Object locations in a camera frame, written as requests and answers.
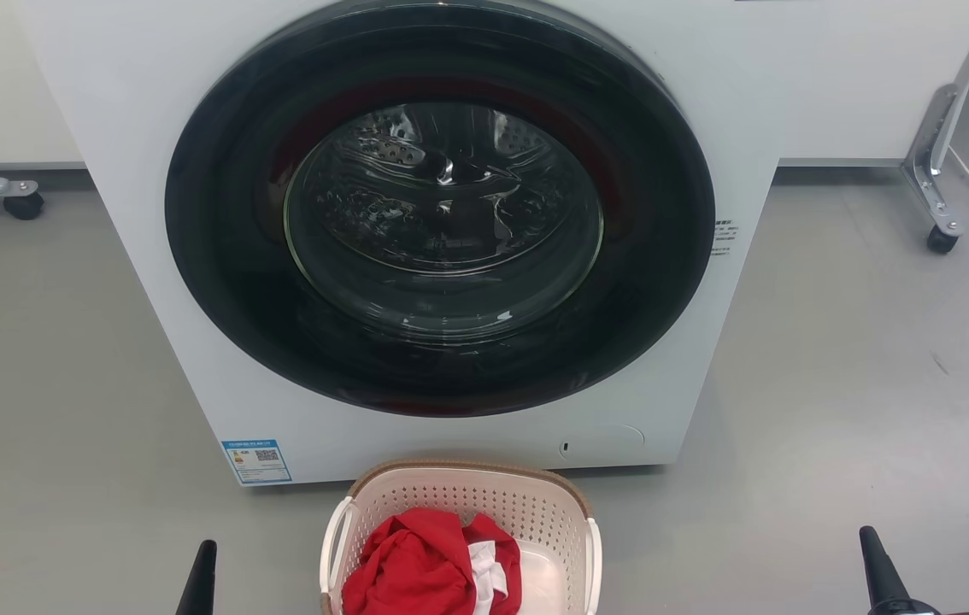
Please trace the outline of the red garment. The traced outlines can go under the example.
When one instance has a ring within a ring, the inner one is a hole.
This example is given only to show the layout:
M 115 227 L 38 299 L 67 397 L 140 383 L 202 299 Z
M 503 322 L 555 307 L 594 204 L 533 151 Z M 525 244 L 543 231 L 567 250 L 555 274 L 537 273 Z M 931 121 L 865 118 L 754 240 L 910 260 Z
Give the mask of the red garment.
M 474 583 L 468 545 L 495 541 L 507 572 L 508 598 L 495 615 L 523 606 L 522 552 L 492 518 L 462 523 L 453 512 L 413 507 L 387 518 L 364 542 L 360 564 L 345 580 L 343 615 L 472 615 Z

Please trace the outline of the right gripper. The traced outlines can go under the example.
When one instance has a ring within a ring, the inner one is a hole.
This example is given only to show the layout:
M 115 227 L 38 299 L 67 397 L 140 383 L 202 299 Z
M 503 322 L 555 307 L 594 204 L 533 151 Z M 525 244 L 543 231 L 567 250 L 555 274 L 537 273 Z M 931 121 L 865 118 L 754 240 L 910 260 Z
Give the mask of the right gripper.
M 921 600 L 912 600 L 878 531 L 872 526 L 862 526 L 859 538 L 870 595 L 868 615 L 969 615 L 969 612 L 939 612 Z

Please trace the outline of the tall grey metal frame leg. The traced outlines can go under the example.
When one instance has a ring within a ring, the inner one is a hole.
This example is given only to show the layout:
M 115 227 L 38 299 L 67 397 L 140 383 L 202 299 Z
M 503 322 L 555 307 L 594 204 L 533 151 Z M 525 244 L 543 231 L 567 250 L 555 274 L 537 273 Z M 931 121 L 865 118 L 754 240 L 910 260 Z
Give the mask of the tall grey metal frame leg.
M 954 136 L 968 89 L 969 50 L 954 80 L 934 92 L 917 135 L 900 165 L 900 171 L 917 195 L 919 205 L 925 207 L 932 218 L 933 226 L 939 226 L 947 234 L 957 237 L 964 234 L 965 223 L 960 213 L 947 205 L 937 185 L 937 178 L 949 152 L 950 140 Z

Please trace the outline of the white front-load washing machine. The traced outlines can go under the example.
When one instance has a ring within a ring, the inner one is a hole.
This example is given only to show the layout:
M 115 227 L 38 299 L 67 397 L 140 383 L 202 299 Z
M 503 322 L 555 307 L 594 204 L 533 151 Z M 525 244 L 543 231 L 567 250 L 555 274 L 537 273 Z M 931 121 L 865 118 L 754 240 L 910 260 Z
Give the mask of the white front-load washing machine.
M 216 439 L 278 441 L 292 483 L 347 480 L 387 460 L 570 467 L 559 445 L 632 425 L 642 465 L 672 463 L 718 345 L 780 162 L 802 34 L 815 3 L 536 0 L 621 43 L 671 95 L 706 156 L 715 222 L 733 220 L 691 303 L 654 345 L 560 400 L 500 415 L 421 417 L 333 400 L 273 372 L 208 318 L 173 260 L 164 194 L 189 118 L 228 70 L 286 25 L 372 0 L 15 0 L 64 121 Z

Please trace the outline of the round black washing machine door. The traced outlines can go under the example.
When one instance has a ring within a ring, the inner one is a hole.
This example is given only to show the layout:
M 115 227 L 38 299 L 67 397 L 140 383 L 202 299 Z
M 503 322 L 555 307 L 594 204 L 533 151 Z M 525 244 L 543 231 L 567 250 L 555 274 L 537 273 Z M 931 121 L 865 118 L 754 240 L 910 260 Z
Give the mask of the round black washing machine door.
M 179 137 L 169 246 L 283 378 L 421 417 L 589 388 L 691 303 L 706 156 L 621 43 L 536 0 L 336 3 L 231 67 Z

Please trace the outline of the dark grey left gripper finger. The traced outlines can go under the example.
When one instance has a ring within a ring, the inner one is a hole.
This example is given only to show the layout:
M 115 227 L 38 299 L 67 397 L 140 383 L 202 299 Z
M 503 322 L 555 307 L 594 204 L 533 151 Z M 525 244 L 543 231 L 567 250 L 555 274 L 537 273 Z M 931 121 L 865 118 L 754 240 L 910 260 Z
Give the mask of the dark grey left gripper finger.
M 214 615 L 216 541 L 199 545 L 175 615 Z

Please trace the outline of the white garment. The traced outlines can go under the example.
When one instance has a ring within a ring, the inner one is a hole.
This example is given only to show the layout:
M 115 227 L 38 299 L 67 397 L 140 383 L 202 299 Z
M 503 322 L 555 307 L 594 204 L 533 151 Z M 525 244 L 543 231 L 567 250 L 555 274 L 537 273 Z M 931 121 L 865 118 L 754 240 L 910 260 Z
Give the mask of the white garment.
M 495 607 L 508 598 L 507 572 L 497 556 L 495 541 L 468 545 L 474 583 L 472 615 L 495 615 Z

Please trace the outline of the cream perforated plastic laundry basket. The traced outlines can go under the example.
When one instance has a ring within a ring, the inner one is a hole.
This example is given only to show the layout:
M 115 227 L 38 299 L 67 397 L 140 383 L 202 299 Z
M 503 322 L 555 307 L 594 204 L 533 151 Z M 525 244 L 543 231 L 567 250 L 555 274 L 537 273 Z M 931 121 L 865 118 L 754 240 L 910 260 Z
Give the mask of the cream perforated plastic laundry basket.
M 519 615 L 598 615 L 602 539 L 591 505 L 554 472 L 476 460 L 391 460 L 364 472 L 326 526 L 318 584 L 321 615 L 344 615 L 345 580 L 364 542 L 413 507 L 492 518 L 522 553 Z

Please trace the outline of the blue energy label sticker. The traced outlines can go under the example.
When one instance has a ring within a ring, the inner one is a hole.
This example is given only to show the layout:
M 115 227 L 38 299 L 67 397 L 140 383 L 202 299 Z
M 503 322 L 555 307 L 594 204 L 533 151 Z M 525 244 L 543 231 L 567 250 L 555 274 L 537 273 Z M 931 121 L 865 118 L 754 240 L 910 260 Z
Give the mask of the blue energy label sticker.
M 277 440 L 222 441 L 221 445 L 241 485 L 283 485 L 293 482 Z

